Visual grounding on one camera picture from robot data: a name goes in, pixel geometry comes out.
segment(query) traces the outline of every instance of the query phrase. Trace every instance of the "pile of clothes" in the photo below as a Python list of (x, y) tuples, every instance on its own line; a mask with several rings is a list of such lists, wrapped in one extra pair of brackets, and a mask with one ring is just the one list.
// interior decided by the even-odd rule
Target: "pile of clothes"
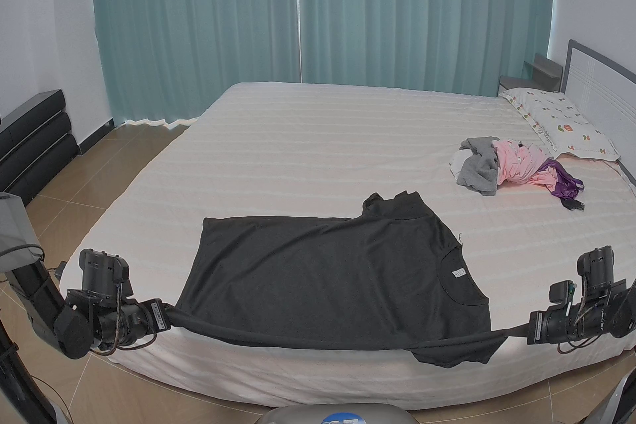
[(576, 199), (583, 182), (534, 144), (528, 146), (494, 136), (468, 138), (450, 160), (450, 171), (457, 184), (494, 196), (504, 181), (545, 186), (569, 210), (584, 210)]

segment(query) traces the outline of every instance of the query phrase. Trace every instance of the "gray nightstand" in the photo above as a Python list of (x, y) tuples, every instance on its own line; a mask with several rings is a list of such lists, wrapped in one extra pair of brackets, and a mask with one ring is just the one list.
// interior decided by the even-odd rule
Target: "gray nightstand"
[(530, 79), (501, 76), (499, 78), (499, 84), (506, 90), (525, 87), (545, 90), (546, 92), (559, 91), (563, 67), (538, 53), (534, 55), (534, 62), (524, 63), (532, 69)]

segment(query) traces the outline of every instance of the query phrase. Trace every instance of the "floral pillowcase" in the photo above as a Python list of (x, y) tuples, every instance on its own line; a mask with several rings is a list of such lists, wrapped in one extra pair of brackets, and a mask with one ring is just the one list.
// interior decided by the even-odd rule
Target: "floral pillowcase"
[(561, 92), (513, 88), (501, 93), (539, 135), (553, 158), (572, 154), (579, 158), (616, 161), (620, 157), (607, 136), (596, 129)]

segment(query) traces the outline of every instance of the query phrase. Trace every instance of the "mattress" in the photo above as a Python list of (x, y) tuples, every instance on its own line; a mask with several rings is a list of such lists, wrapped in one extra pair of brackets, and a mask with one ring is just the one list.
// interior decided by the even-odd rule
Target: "mattress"
[[(418, 191), (464, 245), (490, 298), (492, 328), (545, 309), (552, 283), (572, 279), (577, 258), (610, 244), (614, 276), (636, 277), (636, 196), (613, 163), (562, 156), (584, 181), (584, 212), (540, 187), (504, 184), (496, 196), (457, 185), (449, 159), (469, 136), (541, 144), (503, 98), (320, 84), (231, 87), (135, 178), (69, 261), (60, 289), (81, 288), (83, 248), (123, 256), (139, 300), (176, 303), (204, 217), (356, 217), (365, 197)], [(408, 351), (237, 346), (173, 328), (149, 348), (117, 352), (125, 367), (218, 398), (271, 406), (387, 402), (405, 409), (499, 396), (636, 344), (602, 336), (560, 355), (554, 345), (509, 338), (488, 364), (451, 369)]]

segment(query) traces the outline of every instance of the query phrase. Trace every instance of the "purple garment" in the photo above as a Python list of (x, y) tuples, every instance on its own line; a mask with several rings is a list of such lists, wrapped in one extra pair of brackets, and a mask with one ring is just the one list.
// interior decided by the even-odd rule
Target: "purple garment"
[(543, 170), (547, 170), (548, 166), (552, 166), (556, 170), (556, 187), (552, 191), (553, 196), (574, 199), (578, 196), (579, 191), (585, 189), (583, 181), (575, 179), (565, 171), (561, 163), (554, 159), (546, 159), (546, 162), (543, 163), (537, 171), (542, 172)]

